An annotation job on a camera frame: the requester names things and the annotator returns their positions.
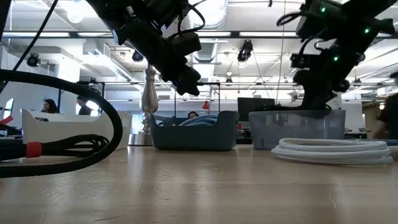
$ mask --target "gray plastic bin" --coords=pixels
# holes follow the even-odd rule
[[[273,149],[282,138],[344,139],[345,117],[345,110],[251,112],[253,146]]]
[[[239,115],[234,111],[220,112],[212,126],[159,126],[156,120],[168,125],[174,122],[149,115],[152,143],[157,149],[228,151],[236,145]]]

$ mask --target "woman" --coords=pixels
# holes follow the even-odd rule
[[[189,114],[188,114],[188,118],[196,118],[196,117],[198,117],[199,116],[199,114],[197,114],[196,112],[194,112],[194,111],[191,111],[191,112],[189,112]]]
[[[46,99],[43,102],[43,113],[59,113],[58,107],[51,99]]]

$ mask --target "wooden table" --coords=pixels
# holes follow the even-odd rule
[[[44,158],[30,162],[61,161]],[[398,166],[285,162],[269,151],[116,151],[67,174],[0,179],[0,223],[398,223]]]

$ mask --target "clear plastic bin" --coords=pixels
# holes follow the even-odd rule
[[[253,146],[273,149],[282,138],[344,139],[345,118],[345,110],[251,112]]]

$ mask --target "silver candlestick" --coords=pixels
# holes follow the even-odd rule
[[[131,146],[151,146],[152,145],[152,135],[150,134],[149,126],[149,114],[155,113],[159,107],[159,102],[157,99],[157,94],[155,90],[155,75],[156,71],[151,65],[145,69],[145,87],[142,92],[141,101],[139,102],[139,107],[144,113],[144,119],[142,124],[144,127],[138,134],[130,135],[129,145]]]

